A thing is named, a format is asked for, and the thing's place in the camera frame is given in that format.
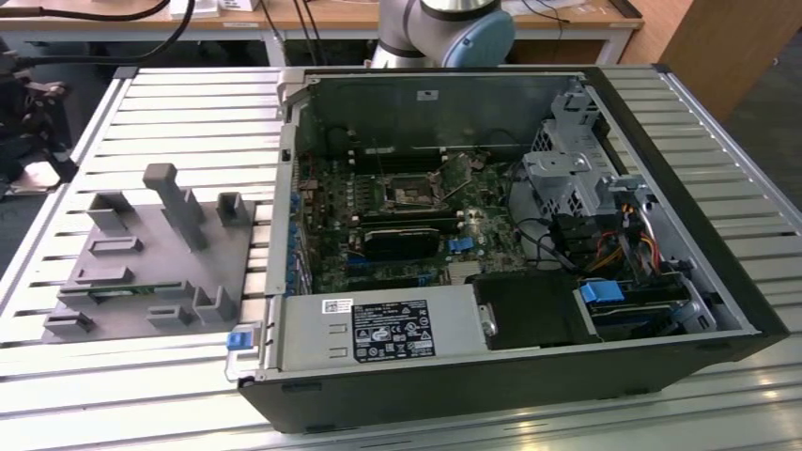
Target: cable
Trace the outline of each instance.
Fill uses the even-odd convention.
[[[653,241],[645,233],[640,234],[640,241],[644,242],[648,246],[648,250],[651,252],[651,267],[653,268],[653,271],[659,274],[660,273],[660,251],[659,248],[656,247],[656,241]]]
[[[320,61],[322,62],[322,66],[328,66],[328,58],[325,57],[325,52],[322,51],[322,41],[320,40],[320,33],[317,32],[317,24],[314,23],[314,16],[312,15],[312,10],[309,9],[309,1],[300,0],[302,2],[302,8],[305,9],[305,13],[309,16],[309,23],[312,24],[312,30],[314,31],[314,40],[316,47],[320,53]]]
[[[169,5],[169,0],[161,0],[150,9],[136,12],[133,14],[122,14],[109,16],[106,14],[89,14],[86,12],[65,11],[61,9],[46,9],[39,8],[42,16],[62,17],[65,19],[78,19],[81,21],[97,21],[97,22],[130,22],[144,19],[154,15],[161,9]]]
[[[553,51],[551,52],[551,64],[553,64],[553,63],[556,63],[556,53],[560,48],[560,42],[563,41],[563,23],[568,24],[568,23],[571,23],[571,21],[568,19],[560,19],[560,13],[556,10],[556,8],[552,7],[549,4],[544,3],[543,0],[535,0],[535,1],[540,5],[543,5],[544,7],[547,7],[548,9],[551,9],[553,11],[553,16],[548,16],[547,14],[543,14],[541,12],[535,11],[535,9],[528,5],[525,0],[521,0],[521,2],[524,3],[525,9],[528,9],[532,14],[536,14],[540,17],[545,17],[547,19],[556,21],[556,26],[560,29],[560,32],[556,37],[556,43],[553,44]]]
[[[543,251],[545,251],[555,259],[556,261],[560,263],[560,265],[563,265],[563,268],[565,268],[567,271],[569,272],[576,272],[579,274],[585,274],[585,271],[583,271],[572,262],[571,260],[567,259],[567,257],[560,254],[553,248],[545,246],[543,244],[543,242],[540,240],[535,240],[531,235],[528,235],[523,230],[520,230],[517,227],[515,227],[517,230],[517,233],[521,234],[521,237],[531,242],[535,246],[537,246],[537,249],[541,249]]]
[[[609,254],[608,256],[605,256],[601,261],[599,261],[597,263],[595,263],[589,268],[587,268],[588,272],[593,272],[596,271],[599,268],[603,268],[605,265],[608,265],[623,253],[621,248],[619,247],[617,249],[615,249],[615,252],[612,252],[612,254]]]
[[[551,221],[548,221],[545,218],[525,218],[525,219],[521,219],[516,223],[515,226],[517,227],[520,224],[523,224],[523,223],[525,223],[528,221],[533,221],[533,222],[536,222],[537,224],[540,224],[541,226],[545,226],[545,227],[551,226]]]
[[[273,39],[276,40],[277,46],[280,47],[280,52],[284,57],[284,64],[286,66],[292,66],[292,63],[289,62],[289,56],[286,55],[286,49],[284,47],[284,39],[281,38],[280,33],[277,32],[276,24],[273,23],[273,18],[270,17],[270,13],[266,10],[266,0],[262,0],[258,3],[261,4],[261,10],[264,11],[264,17],[266,17],[266,23],[270,25],[270,31],[273,32]]]
[[[601,245],[604,244],[604,238],[615,235],[615,232],[604,232],[596,241],[596,259],[601,256]]]
[[[317,65],[317,53],[314,52],[314,48],[312,46],[312,40],[309,39],[309,30],[305,28],[305,21],[302,20],[302,14],[300,13],[300,6],[297,5],[297,0],[292,0],[292,4],[296,7],[296,14],[297,14],[297,21],[300,22],[300,28],[302,28],[302,36],[305,38],[305,48],[309,51],[309,55],[312,56],[312,65],[316,66]]]
[[[544,261],[552,262],[552,263],[559,263],[560,260],[556,260],[553,258],[543,258],[540,255],[540,251],[543,250],[543,238],[551,238],[551,234],[549,233],[544,233],[543,235],[540,235],[540,238],[537,239],[537,243],[535,244],[537,246],[537,255],[536,255],[536,262],[535,262],[535,269],[539,270],[540,269],[540,263],[543,263]]]
[[[45,64],[113,64],[117,66],[130,66],[142,63],[152,57],[164,53],[164,51],[174,44],[180,35],[184,34],[189,21],[192,20],[192,14],[194,13],[194,0],[186,1],[186,10],[184,11],[184,17],[181,18],[180,24],[174,29],[170,36],[161,42],[149,52],[140,56],[34,56],[34,57],[19,57],[17,59],[17,65],[19,69],[31,68],[33,66],[41,66]]]
[[[133,14],[122,15],[89,14],[86,12],[66,11],[64,9],[46,9],[41,7],[10,7],[0,9],[0,17],[61,17],[65,19],[78,19],[81,21],[130,22],[153,16],[169,5],[169,3],[169,0],[161,0],[152,8]]]
[[[544,221],[543,218],[525,218],[525,219],[521,219],[517,222],[517,224],[515,225],[515,228],[519,228],[519,225],[523,224],[527,221],[536,221],[537,223],[543,224],[540,222],[541,220]],[[551,234],[548,232],[545,232],[543,235],[540,235],[540,238],[537,239],[537,242],[535,242],[535,245],[537,246],[537,255],[535,256],[533,260],[528,260],[528,261],[539,261],[539,260],[541,260],[540,251],[543,249],[543,238],[545,238],[545,237],[551,237]]]

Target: desk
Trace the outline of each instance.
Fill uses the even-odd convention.
[[[802,218],[672,75],[651,67],[604,71],[791,337],[651,395],[308,435],[273,431],[225,381],[225,334],[42,345],[57,285],[92,228],[92,193],[124,190],[132,203],[153,202],[141,185],[146,163],[173,163],[178,185],[200,201],[238,191],[257,202],[242,321],[262,312],[277,69],[142,69],[112,80],[74,149],[80,173],[48,197],[0,279],[2,449],[659,451],[792,443],[802,424],[802,238],[792,233]],[[157,123],[164,116],[173,123]],[[635,172],[620,141],[611,144]]]
[[[302,29],[297,21],[297,13],[292,0],[262,0],[266,2],[270,18],[284,39],[302,39]],[[592,9],[581,12],[576,8],[559,9],[560,18],[571,23],[563,25],[564,40],[601,40],[604,46],[596,58],[596,64],[615,64],[627,46],[632,31],[641,27],[643,20],[627,19],[607,0],[589,0]],[[378,38],[378,4],[354,3],[341,0],[312,0],[308,3],[321,39],[377,39]],[[305,25],[312,27],[304,13]],[[556,39],[560,35],[555,21],[533,14],[515,17],[517,28],[515,39]],[[273,55],[280,48],[277,44],[264,41],[270,56],[270,66],[282,66],[282,60],[274,61]]]
[[[152,7],[156,0],[93,2],[90,0],[9,0],[6,7],[43,7],[94,14],[129,14]],[[0,20],[0,32],[22,40],[45,42],[161,41],[174,31],[169,7],[134,22],[104,23],[50,17]],[[272,40],[260,8],[254,12],[220,11],[218,17],[193,19],[181,40]]]

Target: white sticker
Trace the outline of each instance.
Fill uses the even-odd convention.
[[[440,96],[440,91],[417,91],[417,101],[434,101]]]
[[[352,305],[353,305],[352,299],[324,299],[322,300],[322,314],[349,313]]]
[[[256,28],[258,24],[256,22],[224,22],[225,28]]]

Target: power supply label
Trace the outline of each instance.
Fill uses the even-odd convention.
[[[350,320],[358,363],[434,355],[425,300],[353,305]]]

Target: white label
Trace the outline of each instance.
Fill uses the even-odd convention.
[[[224,22],[225,28],[256,28],[258,26],[254,22]]]
[[[384,153],[392,153],[396,151],[396,148],[366,148],[364,150],[364,155],[376,155],[378,154],[384,154]]]
[[[440,91],[417,91],[417,101],[434,101],[440,96]]]
[[[353,306],[352,299],[324,299],[322,314],[349,313]]]

